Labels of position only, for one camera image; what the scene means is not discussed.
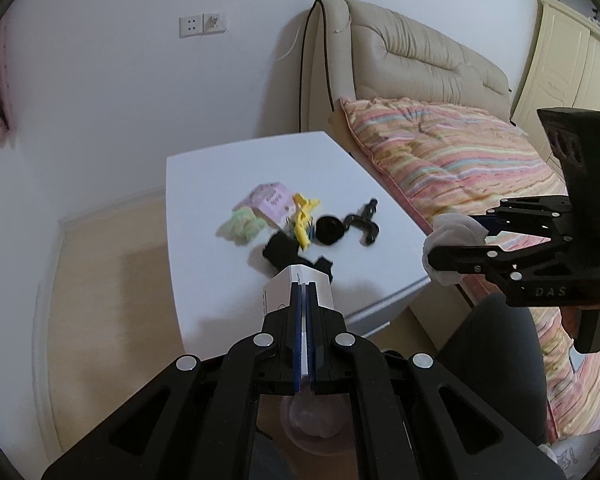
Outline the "black hook bracket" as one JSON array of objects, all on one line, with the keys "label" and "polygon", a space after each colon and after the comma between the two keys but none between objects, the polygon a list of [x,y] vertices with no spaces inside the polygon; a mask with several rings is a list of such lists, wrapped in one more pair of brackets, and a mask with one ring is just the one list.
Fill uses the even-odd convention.
[{"label": "black hook bracket", "polygon": [[372,198],[364,205],[359,214],[347,214],[343,219],[344,229],[347,231],[351,226],[360,229],[364,233],[364,243],[367,246],[373,245],[379,235],[379,226],[373,220],[377,211],[378,200]]}]

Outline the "beige padded headboard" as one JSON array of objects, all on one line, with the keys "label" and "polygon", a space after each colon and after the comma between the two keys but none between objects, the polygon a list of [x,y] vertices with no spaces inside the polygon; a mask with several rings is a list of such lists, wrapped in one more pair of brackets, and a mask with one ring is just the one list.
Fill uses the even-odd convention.
[{"label": "beige padded headboard", "polygon": [[342,99],[402,98],[510,118],[507,76],[480,53],[373,3],[315,0],[302,32],[299,129],[327,131]]}]

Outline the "black round cap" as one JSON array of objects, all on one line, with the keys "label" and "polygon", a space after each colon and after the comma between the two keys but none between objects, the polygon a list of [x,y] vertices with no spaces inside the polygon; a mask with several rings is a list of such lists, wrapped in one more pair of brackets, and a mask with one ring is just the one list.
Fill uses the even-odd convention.
[{"label": "black round cap", "polygon": [[325,214],[315,221],[315,239],[322,245],[332,246],[341,240],[347,228],[337,217]]}]

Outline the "pink paper packet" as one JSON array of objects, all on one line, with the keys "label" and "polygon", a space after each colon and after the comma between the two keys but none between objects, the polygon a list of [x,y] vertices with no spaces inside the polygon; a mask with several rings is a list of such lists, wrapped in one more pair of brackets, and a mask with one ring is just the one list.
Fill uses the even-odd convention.
[{"label": "pink paper packet", "polygon": [[251,208],[255,214],[279,229],[283,229],[287,220],[296,212],[294,193],[280,182],[257,185],[234,210],[242,207]]}]

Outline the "white wall socket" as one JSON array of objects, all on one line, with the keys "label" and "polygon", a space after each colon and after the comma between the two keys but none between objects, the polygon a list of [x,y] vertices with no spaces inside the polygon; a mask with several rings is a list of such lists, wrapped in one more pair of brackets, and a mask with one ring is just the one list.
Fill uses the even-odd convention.
[{"label": "white wall socket", "polygon": [[178,33],[180,38],[188,38],[199,36],[204,33],[204,25],[202,24],[202,15],[182,16],[178,19]]}]

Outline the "white patterned sleeve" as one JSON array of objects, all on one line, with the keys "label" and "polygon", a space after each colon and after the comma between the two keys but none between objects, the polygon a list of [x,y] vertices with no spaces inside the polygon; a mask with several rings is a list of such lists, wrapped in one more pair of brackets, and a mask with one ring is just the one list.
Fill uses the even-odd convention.
[{"label": "white patterned sleeve", "polygon": [[600,430],[565,437],[552,445],[541,444],[539,450],[558,465],[567,479],[582,479],[600,458]]}]

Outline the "blue binder clip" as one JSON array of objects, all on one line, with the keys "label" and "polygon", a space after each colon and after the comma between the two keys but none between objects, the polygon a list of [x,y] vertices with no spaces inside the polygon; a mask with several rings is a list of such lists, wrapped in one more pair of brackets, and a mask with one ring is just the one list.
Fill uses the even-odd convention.
[{"label": "blue binder clip", "polygon": [[309,245],[315,238],[314,219],[312,217],[305,218],[301,221],[301,226],[297,226],[297,218],[288,218],[286,220],[286,232],[294,238],[300,245]]}]

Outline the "white small carton box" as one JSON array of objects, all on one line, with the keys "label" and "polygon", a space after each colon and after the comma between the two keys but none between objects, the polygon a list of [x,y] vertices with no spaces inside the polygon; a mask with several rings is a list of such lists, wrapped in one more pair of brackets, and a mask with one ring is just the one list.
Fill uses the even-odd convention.
[{"label": "white small carton box", "polygon": [[304,264],[294,264],[280,271],[263,287],[263,313],[269,314],[280,308],[288,307],[293,284],[298,286],[314,284],[318,305],[327,309],[335,309],[328,275]]}]

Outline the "cream wardrobe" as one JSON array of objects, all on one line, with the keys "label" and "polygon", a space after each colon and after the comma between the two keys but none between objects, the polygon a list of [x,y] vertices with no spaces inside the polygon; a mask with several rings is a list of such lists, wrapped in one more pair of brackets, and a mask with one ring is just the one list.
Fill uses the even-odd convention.
[{"label": "cream wardrobe", "polygon": [[536,111],[545,107],[600,110],[600,25],[558,0],[538,3],[538,27],[513,122],[528,133],[544,162],[560,174]]}]

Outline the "yellow plastic hair clip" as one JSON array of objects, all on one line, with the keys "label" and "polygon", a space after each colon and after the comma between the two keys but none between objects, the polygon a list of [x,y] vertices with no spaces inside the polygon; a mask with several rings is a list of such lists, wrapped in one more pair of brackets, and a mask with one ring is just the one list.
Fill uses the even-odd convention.
[{"label": "yellow plastic hair clip", "polygon": [[294,193],[292,196],[294,206],[296,206],[296,216],[294,217],[294,236],[302,250],[306,250],[311,245],[310,226],[312,224],[312,211],[321,203],[318,198],[306,198],[300,193]]}]

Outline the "white bedside table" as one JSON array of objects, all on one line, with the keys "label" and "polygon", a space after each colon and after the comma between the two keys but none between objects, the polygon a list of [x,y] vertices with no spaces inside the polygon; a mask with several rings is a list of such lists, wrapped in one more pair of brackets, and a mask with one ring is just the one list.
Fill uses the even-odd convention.
[{"label": "white bedside table", "polygon": [[[370,214],[378,233],[350,226],[335,244],[301,248],[292,226],[242,240],[235,209],[273,185],[314,200],[314,218]],[[201,359],[227,352],[258,330],[288,297],[278,286],[302,266],[323,282],[326,304],[350,332],[381,330],[427,286],[424,233],[402,207],[324,132],[283,134],[204,148],[166,163],[166,229],[173,297],[184,350]]]}]

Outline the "white wall switch plug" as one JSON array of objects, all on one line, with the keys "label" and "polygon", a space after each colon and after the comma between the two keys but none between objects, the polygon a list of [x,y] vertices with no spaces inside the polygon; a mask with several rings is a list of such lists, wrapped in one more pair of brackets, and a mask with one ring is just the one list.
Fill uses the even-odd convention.
[{"label": "white wall switch plug", "polygon": [[224,13],[202,14],[202,33],[204,35],[222,34],[226,30],[226,16]]}]

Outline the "black cloth bundle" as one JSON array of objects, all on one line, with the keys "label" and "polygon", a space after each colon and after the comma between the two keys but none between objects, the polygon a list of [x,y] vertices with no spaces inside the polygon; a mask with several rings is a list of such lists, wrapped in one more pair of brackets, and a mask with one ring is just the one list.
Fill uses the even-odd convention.
[{"label": "black cloth bundle", "polygon": [[332,262],[330,260],[320,257],[315,261],[310,261],[302,257],[299,252],[299,243],[285,232],[278,231],[271,236],[262,249],[262,256],[278,272],[282,272],[287,266],[307,266],[326,274],[329,281],[332,281]]}]

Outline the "green wrapper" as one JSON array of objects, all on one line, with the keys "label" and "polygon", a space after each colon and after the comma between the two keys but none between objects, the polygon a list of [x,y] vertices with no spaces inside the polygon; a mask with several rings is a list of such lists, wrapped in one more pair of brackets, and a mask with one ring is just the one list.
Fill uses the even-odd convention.
[{"label": "green wrapper", "polygon": [[242,206],[235,209],[230,218],[220,226],[219,236],[238,245],[245,245],[252,242],[267,226],[268,222],[252,208]]}]

